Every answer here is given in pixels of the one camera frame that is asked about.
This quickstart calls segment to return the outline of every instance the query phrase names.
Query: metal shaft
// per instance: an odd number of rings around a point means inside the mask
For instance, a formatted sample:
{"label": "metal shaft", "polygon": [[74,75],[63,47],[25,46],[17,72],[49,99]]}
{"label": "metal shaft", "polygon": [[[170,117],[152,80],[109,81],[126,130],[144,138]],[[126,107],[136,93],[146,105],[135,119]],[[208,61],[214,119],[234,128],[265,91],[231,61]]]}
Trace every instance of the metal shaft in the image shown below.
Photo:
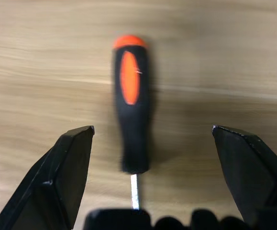
{"label": "metal shaft", "polygon": [[131,195],[133,209],[139,209],[139,196],[138,196],[138,175],[131,175]]}

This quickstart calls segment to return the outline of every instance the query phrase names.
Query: screwdriver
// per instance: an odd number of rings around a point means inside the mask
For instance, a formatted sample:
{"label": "screwdriver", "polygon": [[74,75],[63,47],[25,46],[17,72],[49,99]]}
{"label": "screwdriver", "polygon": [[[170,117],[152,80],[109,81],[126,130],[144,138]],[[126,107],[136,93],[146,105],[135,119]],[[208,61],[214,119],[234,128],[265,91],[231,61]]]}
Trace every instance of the screwdriver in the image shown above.
{"label": "screwdriver", "polygon": [[147,45],[124,35],[114,43],[115,103],[123,140],[122,171],[131,175],[132,207],[139,209],[139,175],[149,170],[150,115]]}

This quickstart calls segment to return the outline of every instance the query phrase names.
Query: orange end cap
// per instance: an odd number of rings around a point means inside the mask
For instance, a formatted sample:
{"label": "orange end cap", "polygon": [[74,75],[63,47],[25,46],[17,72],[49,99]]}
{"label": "orange end cap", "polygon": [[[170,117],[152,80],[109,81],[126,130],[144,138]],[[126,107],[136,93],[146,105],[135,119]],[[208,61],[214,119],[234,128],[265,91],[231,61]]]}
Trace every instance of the orange end cap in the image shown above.
{"label": "orange end cap", "polygon": [[114,49],[119,49],[124,46],[142,46],[147,48],[147,44],[143,41],[143,39],[134,35],[122,36],[118,38],[114,43]]}

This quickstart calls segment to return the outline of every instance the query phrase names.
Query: black handle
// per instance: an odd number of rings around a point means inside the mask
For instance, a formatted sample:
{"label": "black handle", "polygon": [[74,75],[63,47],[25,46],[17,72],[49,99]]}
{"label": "black handle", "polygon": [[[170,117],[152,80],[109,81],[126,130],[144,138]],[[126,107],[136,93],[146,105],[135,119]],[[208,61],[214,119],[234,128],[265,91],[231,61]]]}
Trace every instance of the black handle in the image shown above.
{"label": "black handle", "polygon": [[122,170],[149,169],[147,131],[150,112],[148,56],[138,37],[119,38],[114,46],[115,100],[123,137]]}

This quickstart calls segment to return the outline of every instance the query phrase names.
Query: wood grain surface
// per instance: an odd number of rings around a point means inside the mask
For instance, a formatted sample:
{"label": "wood grain surface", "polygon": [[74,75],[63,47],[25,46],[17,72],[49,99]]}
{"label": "wood grain surface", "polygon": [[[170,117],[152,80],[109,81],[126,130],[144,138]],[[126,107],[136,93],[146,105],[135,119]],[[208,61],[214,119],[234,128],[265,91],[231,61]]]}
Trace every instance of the wood grain surface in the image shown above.
{"label": "wood grain surface", "polygon": [[94,125],[89,211],[130,207],[112,92],[112,44],[150,46],[152,167],[143,207],[188,224],[193,209],[240,217],[213,124],[258,134],[277,153],[277,1],[0,0],[0,211],[57,138]]}

